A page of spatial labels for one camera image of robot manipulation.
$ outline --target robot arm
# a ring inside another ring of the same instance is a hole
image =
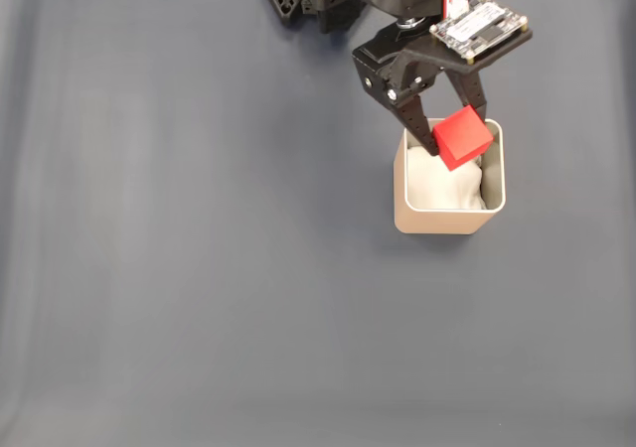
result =
[[[464,106],[472,106],[482,121],[486,96],[479,71],[532,37],[527,28],[515,32],[479,58],[462,59],[431,35],[447,14],[447,0],[365,0],[397,21],[353,52],[365,91],[388,109],[431,155],[439,153],[419,94],[446,73]],[[471,9],[477,2],[471,3]]]

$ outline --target square container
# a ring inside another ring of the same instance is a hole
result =
[[[431,130],[443,119],[429,119]],[[394,205],[396,227],[404,233],[474,233],[504,208],[506,177],[504,144],[501,126],[492,119],[486,126],[495,140],[482,157],[481,196],[486,210],[424,210],[408,201],[408,148],[418,146],[417,140],[405,129],[394,161]]]

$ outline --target red block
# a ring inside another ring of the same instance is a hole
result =
[[[433,127],[433,137],[448,170],[482,155],[493,142],[493,135],[472,106],[466,106]]]

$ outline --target white cloth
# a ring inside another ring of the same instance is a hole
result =
[[[449,171],[439,156],[423,147],[411,147],[408,160],[408,201],[416,209],[482,210],[481,168],[478,160]]]

